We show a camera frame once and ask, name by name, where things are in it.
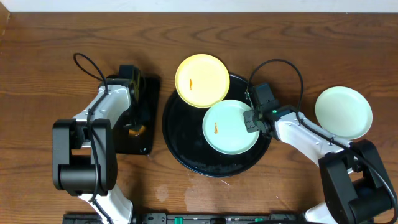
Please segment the mint green plate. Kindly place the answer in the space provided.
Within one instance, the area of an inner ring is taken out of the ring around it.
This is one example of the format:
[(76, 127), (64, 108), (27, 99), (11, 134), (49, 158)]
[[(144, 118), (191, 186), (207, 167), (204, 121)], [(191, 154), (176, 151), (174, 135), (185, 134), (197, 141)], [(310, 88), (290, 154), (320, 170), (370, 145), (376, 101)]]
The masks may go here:
[(223, 100), (213, 105), (202, 122), (203, 135), (216, 151), (227, 154), (242, 154), (257, 142), (260, 132), (249, 133), (243, 113), (250, 106), (238, 100)]

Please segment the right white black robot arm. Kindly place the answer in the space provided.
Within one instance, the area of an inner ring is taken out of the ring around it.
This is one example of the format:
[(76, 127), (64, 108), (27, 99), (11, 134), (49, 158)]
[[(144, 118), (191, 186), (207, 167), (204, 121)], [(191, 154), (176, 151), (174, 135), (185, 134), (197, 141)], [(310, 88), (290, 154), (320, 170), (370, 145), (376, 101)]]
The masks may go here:
[(248, 132), (286, 143), (320, 170), (325, 201), (306, 211), (312, 223), (368, 223), (397, 210), (397, 195), (375, 145), (334, 137), (293, 106), (258, 103), (243, 114)]

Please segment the black round tray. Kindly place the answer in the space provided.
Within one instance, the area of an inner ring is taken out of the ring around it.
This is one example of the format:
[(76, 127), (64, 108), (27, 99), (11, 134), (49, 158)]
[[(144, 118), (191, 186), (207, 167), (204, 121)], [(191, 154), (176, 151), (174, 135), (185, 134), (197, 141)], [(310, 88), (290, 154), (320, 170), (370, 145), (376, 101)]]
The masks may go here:
[(238, 155), (227, 155), (213, 149), (206, 141), (202, 122), (206, 108), (195, 108), (174, 91), (162, 118), (162, 132), (174, 158), (186, 168), (205, 176), (229, 177), (254, 166), (267, 151), (271, 138), (260, 136), (254, 146)]

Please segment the orange green sponge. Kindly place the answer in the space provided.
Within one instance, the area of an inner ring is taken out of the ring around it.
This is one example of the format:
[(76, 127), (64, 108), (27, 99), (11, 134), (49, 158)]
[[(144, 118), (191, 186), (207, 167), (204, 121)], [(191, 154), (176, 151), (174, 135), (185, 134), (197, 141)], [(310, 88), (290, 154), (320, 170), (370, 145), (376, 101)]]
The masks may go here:
[(146, 131), (146, 127), (144, 125), (139, 125), (139, 126), (132, 127), (129, 130), (129, 135), (133, 136), (133, 137), (138, 137), (138, 136), (144, 134), (145, 131)]

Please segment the black rectangular tray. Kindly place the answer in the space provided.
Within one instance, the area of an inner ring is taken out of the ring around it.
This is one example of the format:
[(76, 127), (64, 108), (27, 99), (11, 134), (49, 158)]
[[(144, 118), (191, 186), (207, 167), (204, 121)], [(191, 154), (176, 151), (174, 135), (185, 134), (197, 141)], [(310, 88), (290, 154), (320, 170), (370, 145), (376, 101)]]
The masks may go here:
[(147, 87), (141, 106), (144, 134), (133, 137), (129, 135), (129, 108), (121, 115), (112, 130), (114, 148), (120, 154), (149, 154), (153, 148), (155, 123), (160, 92), (160, 78), (154, 74), (146, 77)]

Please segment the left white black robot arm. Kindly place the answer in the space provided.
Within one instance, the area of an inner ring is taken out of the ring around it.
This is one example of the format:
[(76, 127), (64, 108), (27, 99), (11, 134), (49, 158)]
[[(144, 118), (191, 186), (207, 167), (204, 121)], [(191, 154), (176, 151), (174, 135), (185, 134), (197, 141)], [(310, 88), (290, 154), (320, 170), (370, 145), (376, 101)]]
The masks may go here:
[(133, 204), (116, 183), (113, 128), (139, 100), (141, 77), (107, 78), (94, 100), (52, 127), (53, 184), (88, 202), (101, 223), (131, 223)]

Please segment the yellow plate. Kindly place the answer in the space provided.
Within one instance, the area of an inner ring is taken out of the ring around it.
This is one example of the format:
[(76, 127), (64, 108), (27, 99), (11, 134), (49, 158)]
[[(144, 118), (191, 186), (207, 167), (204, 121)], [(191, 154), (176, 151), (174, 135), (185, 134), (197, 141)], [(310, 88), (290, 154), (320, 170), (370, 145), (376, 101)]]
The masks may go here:
[(218, 58), (196, 54), (186, 58), (175, 74), (181, 99), (196, 108), (209, 108), (223, 100), (230, 86), (229, 72)]

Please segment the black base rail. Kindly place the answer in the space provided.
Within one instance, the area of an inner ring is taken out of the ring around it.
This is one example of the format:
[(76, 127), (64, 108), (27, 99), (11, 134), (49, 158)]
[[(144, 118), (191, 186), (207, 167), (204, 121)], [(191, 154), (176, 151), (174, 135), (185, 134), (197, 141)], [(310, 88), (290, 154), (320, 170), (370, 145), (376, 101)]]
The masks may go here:
[[(66, 213), (63, 224), (103, 223), (99, 215), (94, 213)], [(276, 213), (267, 215), (214, 215), (214, 214), (166, 214), (166, 213), (137, 213), (132, 212), (130, 223), (134, 224), (243, 224), (243, 223), (308, 223), (303, 215), (293, 213)]]

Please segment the light green plate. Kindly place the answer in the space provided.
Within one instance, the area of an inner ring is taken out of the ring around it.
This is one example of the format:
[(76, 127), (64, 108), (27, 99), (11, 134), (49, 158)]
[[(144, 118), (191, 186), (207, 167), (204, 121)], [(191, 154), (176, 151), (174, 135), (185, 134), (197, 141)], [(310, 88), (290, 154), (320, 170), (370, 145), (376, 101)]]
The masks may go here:
[(373, 112), (365, 97), (345, 86), (323, 91), (316, 100), (315, 115), (323, 129), (345, 139), (364, 136), (373, 123)]

